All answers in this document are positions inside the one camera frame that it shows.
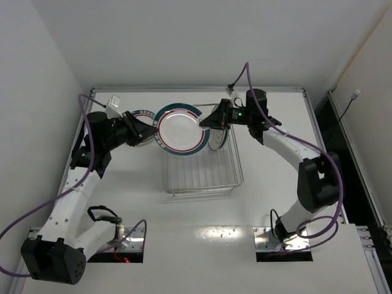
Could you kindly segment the green red rimmed plate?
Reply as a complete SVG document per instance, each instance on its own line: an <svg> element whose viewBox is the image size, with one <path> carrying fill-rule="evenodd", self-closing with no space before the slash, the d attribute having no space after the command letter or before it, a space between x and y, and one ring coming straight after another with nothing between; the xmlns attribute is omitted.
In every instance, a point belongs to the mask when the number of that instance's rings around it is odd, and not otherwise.
<svg viewBox="0 0 392 294"><path fill-rule="evenodd" d="M148 124L148 125L152 125L153 121L154 121L154 117L155 117L155 112L151 111L151 110L146 110L146 109L140 109L140 110L135 110L132 111L131 114L137 118L139 121ZM154 140L154 136L149 136L148 138L144 139L139 145L138 147L141 147L143 145L147 145L148 143L152 142Z"/></svg>
<svg viewBox="0 0 392 294"><path fill-rule="evenodd" d="M203 112L190 104L173 103L161 108L153 119L158 129L154 134L157 145L175 156L192 156L209 142L210 130L199 126Z"/></svg>

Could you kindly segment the small blue patterned plate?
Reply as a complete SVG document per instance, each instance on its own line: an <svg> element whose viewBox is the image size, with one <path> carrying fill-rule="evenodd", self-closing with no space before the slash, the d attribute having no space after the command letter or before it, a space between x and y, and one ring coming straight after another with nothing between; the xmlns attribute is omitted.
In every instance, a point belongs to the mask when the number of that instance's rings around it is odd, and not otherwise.
<svg viewBox="0 0 392 294"><path fill-rule="evenodd" d="M229 130L225 129L224 132L223 132L223 139L221 140L221 143L219 145L219 149L224 147L224 145L225 145L225 143L227 141L228 133L229 133Z"/></svg>

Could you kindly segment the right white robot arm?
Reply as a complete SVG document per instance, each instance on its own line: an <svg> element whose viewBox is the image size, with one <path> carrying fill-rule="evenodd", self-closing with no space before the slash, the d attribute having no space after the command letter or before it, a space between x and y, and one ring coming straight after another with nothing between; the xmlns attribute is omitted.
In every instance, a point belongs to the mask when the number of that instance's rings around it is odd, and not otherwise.
<svg viewBox="0 0 392 294"><path fill-rule="evenodd" d="M331 205L337 206L331 222L322 231L314 233L312 238L322 236L331 227L337 226L344 199L344 183L339 157L335 153L326 153L282 129L281 122L268 114L267 95L261 89L248 90L243 107L236 107L230 100L222 99L217 108L199 123L200 127L216 130L229 130L233 124L247 126L252 138L275 151L298 174L297 200L277 218L272 229L274 239L283 242L292 235L299 235L307 224L319 219L319 212Z"/></svg>

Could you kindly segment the white plate with grey rim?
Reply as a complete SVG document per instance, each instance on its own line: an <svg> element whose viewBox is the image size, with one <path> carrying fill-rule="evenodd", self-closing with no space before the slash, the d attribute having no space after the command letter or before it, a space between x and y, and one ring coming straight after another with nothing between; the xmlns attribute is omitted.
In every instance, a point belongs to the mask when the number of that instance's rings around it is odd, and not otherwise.
<svg viewBox="0 0 392 294"><path fill-rule="evenodd" d="M210 150L212 151L219 150L219 145L221 143L221 140L223 139L224 130L210 129L210 138L208 142L208 146Z"/></svg>

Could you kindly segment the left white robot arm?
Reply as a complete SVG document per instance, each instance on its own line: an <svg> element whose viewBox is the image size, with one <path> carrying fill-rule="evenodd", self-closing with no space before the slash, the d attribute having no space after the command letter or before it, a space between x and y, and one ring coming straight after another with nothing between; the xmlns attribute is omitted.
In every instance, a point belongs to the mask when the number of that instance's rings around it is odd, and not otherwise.
<svg viewBox="0 0 392 294"><path fill-rule="evenodd" d="M79 235L81 217L111 161L111 151L123 144L137 146L158 131L128 111L117 118L95 111L84 119L88 134L85 145L72 156L68 183L56 197L50 217L36 237L26 239L21 247L34 280L75 285L93 255L120 244L119 216L99 216L90 229Z"/></svg>

